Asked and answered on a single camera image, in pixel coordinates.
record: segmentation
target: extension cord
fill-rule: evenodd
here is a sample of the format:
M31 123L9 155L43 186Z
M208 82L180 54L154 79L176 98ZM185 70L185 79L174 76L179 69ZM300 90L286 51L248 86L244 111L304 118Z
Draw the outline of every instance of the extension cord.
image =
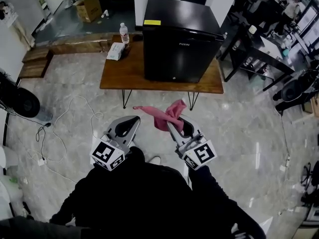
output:
M93 109L91 108L91 106L89 105L89 103L88 103L88 101L87 101L87 99L86 99L85 97L82 97L82 96L73 96L73 98L71 99L71 101L70 101L70 103L69 103L68 109L56 119L56 121L55 121L55 123L54 123L54 125L53 125L53 128L52 128L53 134L62 142L63 147L65 148L65 153L64 153L63 157L62 157L60 160L58 160L58 161L56 161L56 160L51 160L51 159L49 159L49 158L47 158L47 157L44 157L41 153L39 153L39 152L36 151L36 150L32 150L32 149L27 149L27 148L25 148L24 144L22 143L22 141L20 140L20 138L17 136L17 134L16 134L15 132L13 132L13 130L11 130L11 128L8 126L8 124L7 124L6 122L4 122L4 123L6 124L6 126L7 126L7 128L9 128L9 129L16 135L17 139L18 139L18 140L20 141L20 143L22 144L22 146L23 146L23 148L25 149L26 153L28 154L29 158L31 158L33 161L36 161L37 164L38 164L38 166L43 166L43 165L45 165L46 168L47 168L48 170L50 170L51 172L56 173L56 174L60 175L61 177L63 177L64 179L67 179L67 180L69 180L69 181L71 181L71 182L73 182L73 183L77 183L77 182L71 180L70 178L67 178L67 177L63 176L62 174L60 174L60 173L58 173L58 172L56 172L56 171L54 171L54 170L52 170L50 167L47 166L47 161L52 161L52 162L60 163L60 162L65 158L65 156L67 155L67 148L66 148L66 146L65 146L65 144L64 144L64 142L63 142L63 140L54 132L54 127L55 127L56 123L58 122L58 120L59 120L61 117L63 117L63 116L69 111L70 105L71 105L71 103L72 103L72 100L73 100L75 97L79 97L79 98L84 99L84 100L86 101L86 104L88 105L88 107L91 109L91 111L92 111L92 113L93 113L93 115L92 115L91 118L90 118L91 130L92 130L92 135L93 135L93 137L95 137L96 139L97 139L97 137L96 137L96 136L94 135L94 133L93 133L92 118L95 117L95 118L97 118L97 119L102 119L102 118L104 117L104 114L103 114L103 113L100 113L100 112L95 113L95 112L93 111ZM45 127L50 127L50 126L51 126L51 123L47 123L47 124L45 124L45 125L40 124L40 125L45 126ZM29 153L29 150L31 150L32 152L37 153L37 155L41 155L42 158L37 159L37 160L34 159L34 158L33 158L34 155L31 156L31 154Z

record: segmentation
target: pink cloth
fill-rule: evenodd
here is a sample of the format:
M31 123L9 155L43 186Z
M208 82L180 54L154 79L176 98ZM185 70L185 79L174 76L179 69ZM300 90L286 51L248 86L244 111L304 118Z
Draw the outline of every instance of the pink cloth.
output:
M153 107L153 106L134 106L134 110L142 110L143 112L154 117L154 126L162 131L168 131L167 121L172 122L177 126L179 131L183 130L184 122L178 120L182 111L186 108L183 100L177 100L166 109L166 112Z

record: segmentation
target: black desk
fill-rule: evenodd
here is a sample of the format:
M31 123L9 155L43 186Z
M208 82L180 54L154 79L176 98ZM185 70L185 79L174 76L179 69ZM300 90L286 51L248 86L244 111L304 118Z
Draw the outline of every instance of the black desk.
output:
M296 38L296 41L294 42L293 47L294 47L297 43L299 43L300 46L302 47L302 49L304 49L304 51L305 51L307 54L309 54L309 53L310 53L310 52L309 52L309 49L308 49L308 47L307 47L305 41L304 41L304 40L300 37L300 35L298 34L298 32L295 31L295 29L294 29L293 27L291 27L291 26L289 26L288 29L291 31L291 33L292 33L292 34L294 35L294 37Z
M237 48L237 50L233 50L233 46L239 39L241 40L240 46ZM272 84L265 87L263 91L268 90L283 80L287 75L290 75L294 72L291 61L289 61L288 58L281 59L279 57L273 57L271 51L265 47L261 36L257 32L252 35L248 31L248 27L245 27L244 25L239 26L237 34L225 50L224 54L221 56L220 60L224 60L228 53L231 57L233 71L226 77L225 82L228 82L239 69L251 71L250 67L244 65L249 57L265 62L263 67L271 65L283 72L279 78L274 80Z

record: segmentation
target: water bottle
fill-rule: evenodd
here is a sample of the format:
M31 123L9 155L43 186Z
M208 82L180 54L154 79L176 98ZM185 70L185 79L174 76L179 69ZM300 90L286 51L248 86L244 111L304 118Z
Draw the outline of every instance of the water bottle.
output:
M244 63L244 66L248 66L253 61L252 57L249 57L246 62Z
M239 45L241 44L241 40L239 39L235 45L233 46L233 50L237 50L237 48L239 47Z
M120 34L121 34L122 42L124 44L128 44L130 42L130 37L129 37L128 28L125 26L124 23L121 23Z

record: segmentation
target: sleeve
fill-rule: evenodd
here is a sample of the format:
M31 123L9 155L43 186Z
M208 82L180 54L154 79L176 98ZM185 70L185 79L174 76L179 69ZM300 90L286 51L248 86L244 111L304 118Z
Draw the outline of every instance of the sleeve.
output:
M215 219L220 220L229 229L237 224L241 233L247 233L254 239L266 239L261 227L235 201L229 199L211 175L208 166L203 166L197 171L190 168L189 177L196 198L210 202L206 211L213 213Z
M86 191L86 185L89 183L89 177L95 173L95 168L92 169L89 174L80 180L76 185L72 193L66 198L61 206L60 211L54 214L50 219L50 223L57 225L65 225L72 220L72 214L78 200L78 196L82 195Z

